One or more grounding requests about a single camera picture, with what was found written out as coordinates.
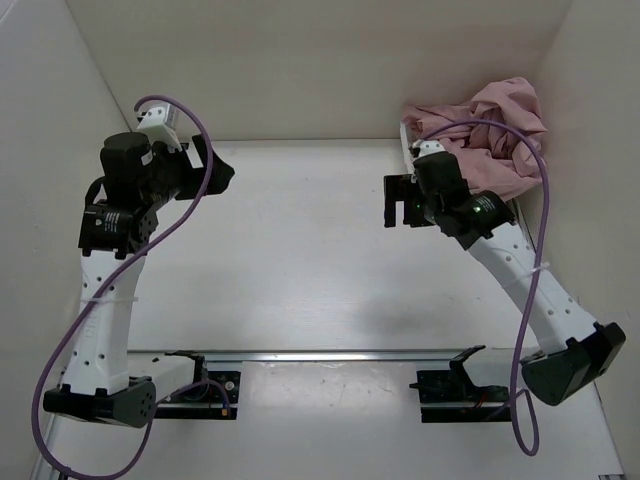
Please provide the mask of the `pink trousers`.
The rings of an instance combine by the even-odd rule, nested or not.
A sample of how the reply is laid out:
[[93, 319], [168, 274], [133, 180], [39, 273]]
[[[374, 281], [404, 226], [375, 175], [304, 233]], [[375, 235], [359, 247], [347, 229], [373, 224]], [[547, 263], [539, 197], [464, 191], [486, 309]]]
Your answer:
[[522, 77], [492, 82], [460, 105], [409, 106], [402, 122], [414, 140], [431, 137], [456, 156], [473, 193], [489, 190], [509, 201], [539, 185], [541, 174], [533, 154], [508, 131], [481, 123], [432, 135], [447, 124], [477, 119], [507, 125], [542, 150], [546, 128], [539, 101], [534, 87]]

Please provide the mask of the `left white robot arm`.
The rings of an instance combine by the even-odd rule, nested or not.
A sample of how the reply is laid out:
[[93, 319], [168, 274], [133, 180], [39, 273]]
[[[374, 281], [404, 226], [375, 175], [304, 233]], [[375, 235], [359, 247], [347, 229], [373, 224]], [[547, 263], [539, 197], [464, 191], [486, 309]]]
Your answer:
[[156, 402], [176, 390], [188, 400], [206, 395], [210, 377], [195, 353], [170, 353], [136, 361], [128, 340], [136, 288], [158, 227], [157, 213], [172, 200], [219, 195], [234, 169], [209, 153], [196, 135], [191, 146], [214, 171], [194, 167], [188, 144], [152, 141], [143, 133], [108, 137], [100, 150], [101, 177], [84, 200], [81, 251], [81, 311], [66, 371], [43, 396], [43, 409], [80, 421], [141, 428]]

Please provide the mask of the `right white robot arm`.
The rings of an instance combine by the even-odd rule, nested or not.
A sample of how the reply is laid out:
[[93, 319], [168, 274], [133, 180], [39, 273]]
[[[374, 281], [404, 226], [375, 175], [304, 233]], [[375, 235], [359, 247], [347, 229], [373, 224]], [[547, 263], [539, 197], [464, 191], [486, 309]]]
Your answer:
[[436, 226], [496, 279], [528, 316], [539, 351], [520, 362], [520, 376], [543, 403], [557, 406], [602, 376], [626, 341], [615, 322], [602, 324], [570, 297], [535, 253], [513, 212], [494, 192], [471, 193], [448, 152], [423, 155], [411, 174], [387, 175], [384, 225]]

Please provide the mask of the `white plastic basket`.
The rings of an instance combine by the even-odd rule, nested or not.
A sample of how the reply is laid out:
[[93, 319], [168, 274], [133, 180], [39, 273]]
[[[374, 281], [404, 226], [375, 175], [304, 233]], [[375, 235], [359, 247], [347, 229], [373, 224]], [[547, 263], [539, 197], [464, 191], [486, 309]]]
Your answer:
[[412, 156], [412, 153], [411, 153], [412, 132], [411, 132], [411, 129], [403, 122], [401, 122], [399, 125], [399, 138], [401, 142], [402, 156], [403, 156], [404, 164], [406, 166], [407, 173], [411, 177], [411, 182], [415, 183], [417, 179], [416, 179], [416, 176], [414, 173], [414, 167], [413, 167], [414, 157]]

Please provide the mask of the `aluminium front rail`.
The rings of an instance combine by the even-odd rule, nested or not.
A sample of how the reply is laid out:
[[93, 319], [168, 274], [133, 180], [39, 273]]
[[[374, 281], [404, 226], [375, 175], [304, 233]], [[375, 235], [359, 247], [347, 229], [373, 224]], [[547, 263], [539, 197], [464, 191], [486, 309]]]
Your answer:
[[346, 349], [346, 350], [197, 350], [214, 363], [339, 363], [339, 362], [444, 362], [464, 349]]

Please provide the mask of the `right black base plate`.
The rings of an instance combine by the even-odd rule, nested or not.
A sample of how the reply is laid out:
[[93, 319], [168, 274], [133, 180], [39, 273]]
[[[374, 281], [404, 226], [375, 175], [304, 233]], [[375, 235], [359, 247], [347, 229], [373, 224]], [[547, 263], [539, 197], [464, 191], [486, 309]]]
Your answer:
[[485, 345], [476, 345], [454, 356], [446, 368], [423, 368], [409, 388], [416, 391], [423, 424], [509, 423], [509, 388], [505, 383], [474, 381], [466, 362]]

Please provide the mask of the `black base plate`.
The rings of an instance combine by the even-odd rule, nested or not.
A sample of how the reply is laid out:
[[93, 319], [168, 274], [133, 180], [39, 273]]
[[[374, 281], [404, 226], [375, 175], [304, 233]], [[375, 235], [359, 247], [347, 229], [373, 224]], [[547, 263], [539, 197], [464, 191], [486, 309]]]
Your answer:
[[409, 388], [416, 391], [423, 424], [509, 423], [509, 388], [505, 383], [474, 381], [466, 362], [485, 345], [476, 345], [454, 356], [446, 368], [423, 368]]
[[177, 350], [129, 359], [130, 368], [155, 388], [157, 419], [234, 420], [241, 371], [236, 363], [210, 361], [201, 352]]

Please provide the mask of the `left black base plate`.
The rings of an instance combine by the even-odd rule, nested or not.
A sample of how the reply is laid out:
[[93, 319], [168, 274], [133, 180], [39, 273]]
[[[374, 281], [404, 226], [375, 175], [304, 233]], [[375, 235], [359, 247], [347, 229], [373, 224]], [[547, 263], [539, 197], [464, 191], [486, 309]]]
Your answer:
[[210, 361], [201, 352], [177, 350], [129, 359], [130, 368], [155, 388], [157, 419], [234, 420], [241, 371], [236, 363]]

